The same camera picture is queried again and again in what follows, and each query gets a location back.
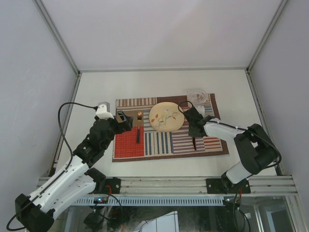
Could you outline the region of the dark handled fork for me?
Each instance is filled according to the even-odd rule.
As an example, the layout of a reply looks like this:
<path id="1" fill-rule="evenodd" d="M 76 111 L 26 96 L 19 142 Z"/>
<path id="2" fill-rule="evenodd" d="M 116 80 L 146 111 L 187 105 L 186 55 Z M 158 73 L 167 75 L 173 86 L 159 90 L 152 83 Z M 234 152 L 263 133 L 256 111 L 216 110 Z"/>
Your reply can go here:
<path id="1" fill-rule="evenodd" d="M 141 124 L 141 120 L 142 120 L 142 112 L 139 111 L 138 112 L 138 129 L 137 129 L 137 143 L 140 143 L 140 124 Z"/>

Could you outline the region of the brown wooden knife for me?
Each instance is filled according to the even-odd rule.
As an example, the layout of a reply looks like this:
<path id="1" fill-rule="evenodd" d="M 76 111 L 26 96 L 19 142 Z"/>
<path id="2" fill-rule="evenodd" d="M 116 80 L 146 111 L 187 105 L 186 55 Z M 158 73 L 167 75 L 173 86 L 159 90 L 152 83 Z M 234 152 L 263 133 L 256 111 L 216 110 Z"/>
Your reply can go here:
<path id="1" fill-rule="evenodd" d="M 193 142 L 194 150 L 196 151 L 197 150 L 197 145 L 196 145 L 196 138 L 195 137 L 192 138 L 192 142 Z"/>

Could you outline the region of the clear glass cup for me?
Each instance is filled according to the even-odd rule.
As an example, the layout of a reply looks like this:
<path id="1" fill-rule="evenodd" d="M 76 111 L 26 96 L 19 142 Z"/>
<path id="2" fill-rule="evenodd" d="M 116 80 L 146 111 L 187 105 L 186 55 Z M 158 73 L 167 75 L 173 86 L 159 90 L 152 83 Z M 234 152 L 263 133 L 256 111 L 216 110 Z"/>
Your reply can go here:
<path id="1" fill-rule="evenodd" d="M 199 88 L 191 88 L 187 90 L 187 100 L 194 106 L 203 105 L 208 99 L 208 94 Z"/>

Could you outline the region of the round wooden plate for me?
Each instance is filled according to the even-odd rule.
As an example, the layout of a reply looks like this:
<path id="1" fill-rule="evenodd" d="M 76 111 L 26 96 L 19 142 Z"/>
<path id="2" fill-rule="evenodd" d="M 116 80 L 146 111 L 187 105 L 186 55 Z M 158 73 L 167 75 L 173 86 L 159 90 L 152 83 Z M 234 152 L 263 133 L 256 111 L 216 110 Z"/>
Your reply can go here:
<path id="1" fill-rule="evenodd" d="M 177 131 L 184 124 L 184 115 L 173 102 L 160 102 L 149 112 L 151 127 L 159 132 Z"/>

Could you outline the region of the patchwork striped placemat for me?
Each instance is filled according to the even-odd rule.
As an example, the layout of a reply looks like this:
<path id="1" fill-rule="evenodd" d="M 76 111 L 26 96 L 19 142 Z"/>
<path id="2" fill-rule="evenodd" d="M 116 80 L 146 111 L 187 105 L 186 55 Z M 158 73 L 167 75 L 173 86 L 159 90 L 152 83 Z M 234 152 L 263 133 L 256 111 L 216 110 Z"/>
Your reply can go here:
<path id="1" fill-rule="evenodd" d="M 215 137 L 196 138 L 197 150 L 194 150 L 192 137 L 189 136 L 189 123 L 184 119 L 182 127 L 173 132 L 154 130 L 149 122 L 151 108 L 160 102 L 173 102 L 178 109 L 190 108 L 187 96 L 169 96 L 152 98 L 117 99 L 116 110 L 124 111 L 134 118 L 131 131 L 117 135 L 114 139 L 113 162 L 142 160 L 178 159 L 227 155 L 226 141 Z M 142 112 L 140 124 L 140 143 L 137 143 L 138 112 Z"/>

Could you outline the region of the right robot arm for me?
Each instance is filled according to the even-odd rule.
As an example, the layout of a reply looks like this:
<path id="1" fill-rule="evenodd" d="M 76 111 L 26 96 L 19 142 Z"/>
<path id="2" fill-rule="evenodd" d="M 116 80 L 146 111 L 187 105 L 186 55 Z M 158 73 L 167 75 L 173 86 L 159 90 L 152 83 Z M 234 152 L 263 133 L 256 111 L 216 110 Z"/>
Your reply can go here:
<path id="1" fill-rule="evenodd" d="M 234 192 L 242 181 L 282 160 L 280 151 L 259 124 L 247 128 L 232 126 L 214 116 L 203 116 L 196 107 L 182 114 L 189 123 L 191 137 L 215 137 L 235 144 L 240 161 L 222 174 L 219 188 L 224 193 Z"/>

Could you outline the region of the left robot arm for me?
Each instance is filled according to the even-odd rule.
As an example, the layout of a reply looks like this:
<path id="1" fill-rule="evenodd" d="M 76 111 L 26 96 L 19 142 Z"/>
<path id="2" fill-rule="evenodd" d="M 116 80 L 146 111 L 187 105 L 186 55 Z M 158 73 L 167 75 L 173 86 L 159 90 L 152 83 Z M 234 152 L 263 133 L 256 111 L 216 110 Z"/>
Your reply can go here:
<path id="1" fill-rule="evenodd" d="M 101 159 L 115 135 L 131 131 L 133 118 L 119 111 L 122 122 L 109 112 L 96 115 L 89 134 L 72 157 L 47 182 L 15 200 L 16 219 L 30 232 L 46 232 L 55 219 L 75 201 L 106 187 L 106 176 L 94 164 Z"/>

